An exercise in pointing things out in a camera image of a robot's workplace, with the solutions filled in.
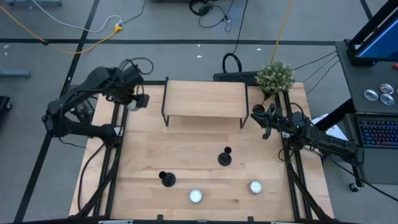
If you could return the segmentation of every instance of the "wooden shelf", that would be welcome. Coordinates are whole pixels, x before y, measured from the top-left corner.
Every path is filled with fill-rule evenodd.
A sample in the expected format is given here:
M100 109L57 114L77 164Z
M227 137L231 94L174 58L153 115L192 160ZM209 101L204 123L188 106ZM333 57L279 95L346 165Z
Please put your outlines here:
M243 128L249 116L248 88L245 83L169 81L166 78L162 115L166 126L169 116L205 116L241 118Z

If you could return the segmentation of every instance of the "blue screen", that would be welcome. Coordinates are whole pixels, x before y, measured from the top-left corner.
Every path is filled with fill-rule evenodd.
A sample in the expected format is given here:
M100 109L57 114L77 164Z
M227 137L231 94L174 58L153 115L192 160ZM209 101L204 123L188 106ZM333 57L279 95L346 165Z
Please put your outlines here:
M398 20L395 20L358 57L389 58L398 60Z

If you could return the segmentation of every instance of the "silver button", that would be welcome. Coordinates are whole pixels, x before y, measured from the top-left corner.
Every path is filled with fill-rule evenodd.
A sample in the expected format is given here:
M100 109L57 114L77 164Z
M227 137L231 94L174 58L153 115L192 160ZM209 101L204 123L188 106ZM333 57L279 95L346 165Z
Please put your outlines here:
M392 94L394 92L394 88L387 83L383 83L380 85L380 91L382 93Z
M394 104L394 98L391 95L385 94L385 93L383 93L380 96L380 101L381 101L381 103L383 103L387 106L391 106Z
M376 101L379 98L378 93L376 93L376 91L374 90L365 90L363 95L365 96L366 99L370 101Z

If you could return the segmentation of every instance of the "black desk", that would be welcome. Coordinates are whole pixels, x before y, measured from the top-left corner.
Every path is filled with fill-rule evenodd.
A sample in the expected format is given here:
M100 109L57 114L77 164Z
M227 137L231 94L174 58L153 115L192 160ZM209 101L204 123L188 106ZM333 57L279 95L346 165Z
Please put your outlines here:
M333 125L342 121L346 114L374 113L374 114L398 114L398 71L393 69L393 62L378 62L373 67L354 67L349 62L346 53L345 42L336 43L337 54L348 85L351 98L331 112L326 118L319 121L316 126L319 130L326 131ZM363 93L367 89L376 91L379 96L380 84L388 83L394 87L393 97L396 102L392 106L386 106L380 100L369 101ZM344 120L345 128L348 129L347 118ZM356 139L354 130L347 130L348 139ZM365 161L362 167L353 167L356 175L374 184L398 185L396 171L398 170L397 149L365 149ZM356 180L358 187L363 184Z

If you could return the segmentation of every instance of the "potted plant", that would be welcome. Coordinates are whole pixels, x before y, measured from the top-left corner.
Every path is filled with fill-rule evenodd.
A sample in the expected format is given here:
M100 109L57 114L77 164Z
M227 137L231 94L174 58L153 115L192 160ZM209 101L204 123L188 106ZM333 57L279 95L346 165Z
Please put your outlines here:
M257 84L264 94L264 100L271 96L288 91L293 86L293 70L290 65L274 62L263 66L257 73Z

